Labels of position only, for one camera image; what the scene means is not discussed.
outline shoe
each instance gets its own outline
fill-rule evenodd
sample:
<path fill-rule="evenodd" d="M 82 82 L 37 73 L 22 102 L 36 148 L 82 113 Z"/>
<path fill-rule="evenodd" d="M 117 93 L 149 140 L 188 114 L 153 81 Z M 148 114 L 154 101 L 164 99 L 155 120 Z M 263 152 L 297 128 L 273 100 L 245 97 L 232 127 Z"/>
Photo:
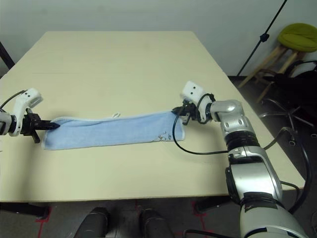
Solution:
<path fill-rule="evenodd" d="M 143 238 L 175 238 L 167 221 L 153 209 L 145 209 L 139 217 Z"/>
<path fill-rule="evenodd" d="M 102 238 L 109 228 L 110 214 L 104 207 L 93 209 L 80 224 L 74 238 Z"/>

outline table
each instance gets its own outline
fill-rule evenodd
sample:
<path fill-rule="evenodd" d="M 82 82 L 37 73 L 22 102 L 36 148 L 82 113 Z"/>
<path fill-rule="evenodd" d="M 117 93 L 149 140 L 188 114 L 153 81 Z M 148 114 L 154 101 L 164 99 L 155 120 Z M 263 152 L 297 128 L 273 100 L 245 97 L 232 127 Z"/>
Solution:
<path fill-rule="evenodd" d="M 38 89 L 44 101 L 33 112 L 42 119 L 100 119 L 181 106 L 179 94 L 188 80 L 217 100 L 241 101 L 260 145 L 273 139 L 192 32 L 47 32 L 0 80 L 0 87 L 2 101 L 21 89 Z M 5 107 L 8 112 L 13 103 Z M 185 131 L 185 148 L 226 149 L 217 122 L 190 122 Z M 303 186 L 279 145 L 267 153 L 281 180 Z M 31 137 L 6 135 L 0 156 L 0 201 L 227 194 L 226 154 L 191 155 L 173 142 L 46 151 Z"/>

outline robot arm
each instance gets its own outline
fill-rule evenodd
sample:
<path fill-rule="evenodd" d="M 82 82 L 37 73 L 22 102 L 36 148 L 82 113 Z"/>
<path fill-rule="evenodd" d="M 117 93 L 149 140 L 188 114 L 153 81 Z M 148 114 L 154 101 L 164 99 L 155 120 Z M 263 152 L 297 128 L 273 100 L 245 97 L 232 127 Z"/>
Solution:
<path fill-rule="evenodd" d="M 280 180 L 266 151 L 260 147 L 241 103 L 216 101 L 204 95 L 203 88 L 190 81 L 182 92 L 183 99 L 197 107 L 195 112 L 199 115 L 195 113 L 195 117 L 201 123 L 212 119 L 220 122 L 228 148 L 229 167 L 225 169 L 228 192 L 241 206 L 241 237 L 306 238 L 303 229 L 281 203 Z"/>
<path fill-rule="evenodd" d="M 50 130 L 59 127 L 58 124 L 49 120 L 41 120 L 38 114 L 34 114 L 31 108 L 43 100 L 41 94 L 34 88 L 19 95 L 13 107 L 13 113 L 0 112 L 0 135 L 18 136 L 30 135 L 35 143 L 40 139 L 36 130 Z"/>

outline white wall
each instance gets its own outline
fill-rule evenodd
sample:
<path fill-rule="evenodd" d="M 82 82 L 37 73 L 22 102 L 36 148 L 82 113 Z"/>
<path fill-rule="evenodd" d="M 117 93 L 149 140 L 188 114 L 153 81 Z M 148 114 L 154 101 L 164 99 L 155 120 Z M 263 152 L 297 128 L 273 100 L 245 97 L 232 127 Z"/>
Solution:
<path fill-rule="evenodd" d="M 283 0 L 0 0 L 0 40 L 14 61 L 50 30 L 194 31 L 228 75 L 235 75 Z M 316 0 L 289 0 L 243 71 L 276 45 L 286 25 L 317 26 Z"/>

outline blue towel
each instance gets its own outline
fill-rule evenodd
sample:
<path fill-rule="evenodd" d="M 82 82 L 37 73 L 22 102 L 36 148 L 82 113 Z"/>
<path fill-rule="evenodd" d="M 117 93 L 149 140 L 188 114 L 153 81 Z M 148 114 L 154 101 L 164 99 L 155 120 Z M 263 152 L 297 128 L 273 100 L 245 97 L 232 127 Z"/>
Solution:
<path fill-rule="evenodd" d="M 42 147 L 46 150 L 63 150 L 92 146 L 122 145 L 152 141 L 173 141 L 172 112 L 161 112 L 125 118 L 101 120 L 56 118 L 60 125 L 47 130 Z M 181 119 L 175 128 L 176 140 L 183 140 L 185 133 Z"/>

